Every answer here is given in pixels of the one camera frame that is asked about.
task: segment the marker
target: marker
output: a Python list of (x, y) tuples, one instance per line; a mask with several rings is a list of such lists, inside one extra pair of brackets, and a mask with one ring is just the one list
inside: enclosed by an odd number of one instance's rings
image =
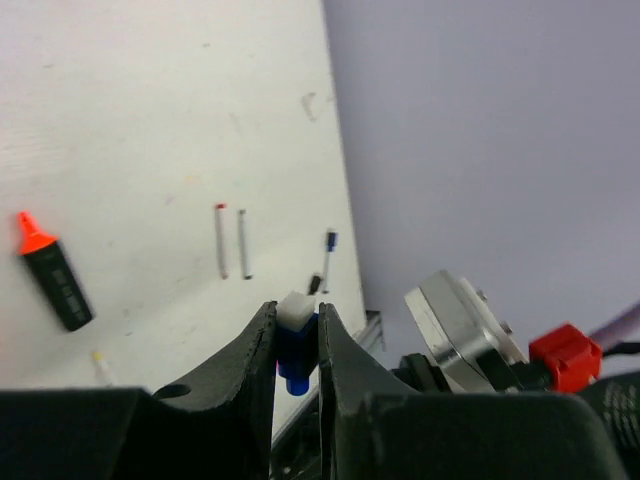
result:
[(240, 264), (242, 265), (242, 276), (245, 280), (251, 280), (251, 259), (247, 246), (247, 211), (243, 208), (238, 211), (238, 237), (240, 239)]
[(322, 293), (329, 293), (329, 259), (331, 253), (336, 248), (336, 241), (338, 240), (338, 234), (332, 230), (327, 232), (327, 252), (324, 256), (324, 284), (322, 287)]
[(24, 235), (20, 256), (33, 278), (69, 331), (78, 330), (93, 318), (89, 304), (73, 276), (58, 239), (38, 228), (29, 212), (18, 214)]
[(229, 278), (227, 270), (227, 250), (224, 244), (224, 212), (227, 209), (226, 203), (216, 205), (216, 244), (218, 248), (218, 267), (220, 268), (220, 276), (226, 280)]
[(322, 283), (322, 277), (317, 273), (311, 277), (311, 281), (309, 282), (309, 289), (307, 290), (307, 295), (315, 295), (318, 293), (320, 289), (320, 284)]

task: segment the pen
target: pen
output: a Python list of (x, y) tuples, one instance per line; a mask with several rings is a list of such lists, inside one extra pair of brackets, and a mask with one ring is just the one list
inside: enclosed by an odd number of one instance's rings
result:
[(327, 232), (327, 251), (324, 255), (324, 284), (322, 288), (322, 293), (329, 293), (329, 263), (331, 258), (331, 253), (336, 248), (336, 241), (338, 239), (338, 234), (332, 230)]
[(243, 208), (238, 211), (238, 237), (240, 239), (240, 263), (242, 265), (242, 276), (245, 280), (253, 278), (251, 272), (251, 258), (247, 239), (247, 211)]
[(220, 268), (220, 276), (226, 280), (229, 278), (227, 270), (227, 250), (225, 248), (225, 229), (224, 229), (224, 212), (227, 208), (226, 203), (216, 205), (216, 244), (218, 249), (218, 267)]

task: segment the red connector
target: red connector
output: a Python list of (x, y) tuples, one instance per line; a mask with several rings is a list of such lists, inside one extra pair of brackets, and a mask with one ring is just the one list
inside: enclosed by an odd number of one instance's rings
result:
[(529, 344), (529, 360), (541, 360), (553, 375), (553, 390), (575, 393), (600, 375), (602, 348), (571, 324)]

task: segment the white tabletop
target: white tabletop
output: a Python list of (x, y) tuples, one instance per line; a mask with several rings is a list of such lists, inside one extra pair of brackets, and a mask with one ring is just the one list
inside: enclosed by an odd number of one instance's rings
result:
[[(304, 291), (335, 229), (333, 302), (364, 311), (319, 0), (2, 0), (0, 385), (150, 390)], [(226, 202), (230, 278), (213, 207)], [(254, 278), (242, 279), (247, 209)], [(60, 326), (15, 256), (15, 214), (58, 235), (96, 318)], [(279, 384), (275, 424), (296, 406)]]

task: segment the purple cable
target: purple cable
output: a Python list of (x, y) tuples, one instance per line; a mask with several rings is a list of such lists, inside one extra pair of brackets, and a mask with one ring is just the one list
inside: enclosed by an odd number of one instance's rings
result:
[(640, 302), (626, 310), (589, 336), (602, 350), (609, 350), (640, 328)]

